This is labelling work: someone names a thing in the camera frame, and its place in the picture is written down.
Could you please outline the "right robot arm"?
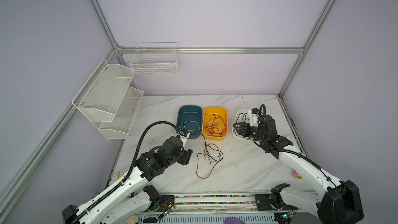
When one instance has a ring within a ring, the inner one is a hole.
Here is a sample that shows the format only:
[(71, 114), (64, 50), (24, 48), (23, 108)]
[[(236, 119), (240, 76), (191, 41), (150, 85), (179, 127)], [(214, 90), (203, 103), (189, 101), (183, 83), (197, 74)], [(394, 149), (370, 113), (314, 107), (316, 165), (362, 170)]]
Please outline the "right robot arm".
[(271, 208), (296, 207), (319, 218), (323, 224), (356, 224), (364, 218), (357, 185), (324, 171), (288, 138), (279, 135), (275, 120), (266, 113), (264, 104), (249, 110), (242, 121), (233, 124), (233, 130), (287, 164), (315, 190), (315, 194), (310, 194), (294, 189), (289, 183), (279, 184), (271, 189), (268, 200)]

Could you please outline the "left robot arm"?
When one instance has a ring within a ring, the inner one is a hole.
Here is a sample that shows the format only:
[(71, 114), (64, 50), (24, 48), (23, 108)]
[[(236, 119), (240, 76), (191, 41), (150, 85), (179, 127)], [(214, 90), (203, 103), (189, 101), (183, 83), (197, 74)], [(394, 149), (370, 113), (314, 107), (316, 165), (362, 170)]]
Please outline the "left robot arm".
[[(159, 124), (170, 125), (177, 132), (161, 146), (139, 153), (147, 132)], [(161, 195), (150, 182), (167, 168), (179, 163), (188, 165), (193, 151), (185, 149), (190, 132), (179, 130), (168, 121), (150, 124), (142, 133), (132, 163), (116, 182), (99, 195), (80, 205), (70, 205), (62, 212), (65, 224), (122, 224), (144, 211), (155, 211), (161, 204)]]

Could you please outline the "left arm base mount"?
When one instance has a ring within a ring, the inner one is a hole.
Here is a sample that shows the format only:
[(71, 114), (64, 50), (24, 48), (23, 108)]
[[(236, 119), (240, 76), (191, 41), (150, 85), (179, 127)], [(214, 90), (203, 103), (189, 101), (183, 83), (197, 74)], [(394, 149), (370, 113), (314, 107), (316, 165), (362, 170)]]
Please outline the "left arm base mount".
[(162, 195), (153, 185), (145, 186), (134, 196), (135, 204), (142, 212), (164, 212), (175, 204), (174, 195)]

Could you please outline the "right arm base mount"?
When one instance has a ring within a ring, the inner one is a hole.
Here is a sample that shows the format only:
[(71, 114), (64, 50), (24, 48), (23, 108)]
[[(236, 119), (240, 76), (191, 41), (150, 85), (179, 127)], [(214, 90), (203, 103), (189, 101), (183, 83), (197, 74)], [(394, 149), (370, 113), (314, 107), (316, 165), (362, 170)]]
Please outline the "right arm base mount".
[(290, 187), (290, 184), (282, 183), (271, 189), (269, 194), (256, 194), (255, 202), (259, 211), (296, 211), (297, 208), (287, 205), (283, 200), (280, 192)]

